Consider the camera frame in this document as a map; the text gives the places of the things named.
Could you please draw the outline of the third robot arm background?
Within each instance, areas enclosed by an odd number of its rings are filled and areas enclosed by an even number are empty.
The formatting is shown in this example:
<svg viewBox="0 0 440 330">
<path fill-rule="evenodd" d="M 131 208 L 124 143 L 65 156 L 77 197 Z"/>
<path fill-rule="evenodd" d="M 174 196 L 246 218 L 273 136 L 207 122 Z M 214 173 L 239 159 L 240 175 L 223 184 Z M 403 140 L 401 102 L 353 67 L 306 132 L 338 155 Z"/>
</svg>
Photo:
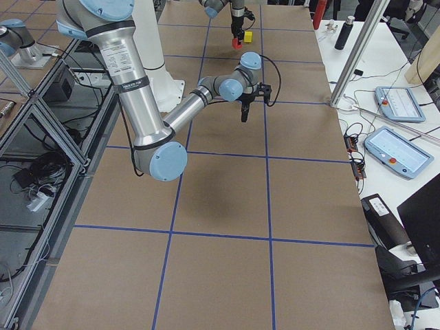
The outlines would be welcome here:
<svg viewBox="0 0 440 330">
<path fill-rule="evenodd" d="M 39 45 L 20 19 L 1 22 L 1 51 L 20 69 L 42 69 L 57 56 L 54 49 Z"/>
</svg>

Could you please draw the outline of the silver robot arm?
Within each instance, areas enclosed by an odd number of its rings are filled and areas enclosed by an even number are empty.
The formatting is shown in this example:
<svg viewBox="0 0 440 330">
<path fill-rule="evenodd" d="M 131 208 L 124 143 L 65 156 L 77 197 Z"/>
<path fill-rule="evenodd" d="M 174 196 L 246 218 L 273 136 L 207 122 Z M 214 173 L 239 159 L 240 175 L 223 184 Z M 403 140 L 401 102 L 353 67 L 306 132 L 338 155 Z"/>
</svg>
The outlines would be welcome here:
<svg viewBox="0 0 440 330">
<path fill-rule="evenodd" d="M 245 36 L 243 22 L 245 18 L 245 2 L 242 0 L 199 0 L 204 12 L 211 18 L 215 18 L 227 6 L 230 6 L 231 32 L 233 35 L 232 46 L 234 49 L 242 48 Z"/>
<path fill-rule="evenodd" d="M 136 169 L 169 182 L 187 165 L 186 149 L 175 134 L 217 96 L 240 101 L 248 115 L 261 83 L 261 56 L 244 53 L 228 75 L 202 78 L 188 97 L 161 116 L 155 93 L 158 79 L 149 79 L 142 61 L 164 64 L 157 17 L 152 1 L 57 1 L 58 30 L 65 36 L 90 41 L 102 54 L 113 88 L 135 133 L 132 160 Z"/>
</svg>

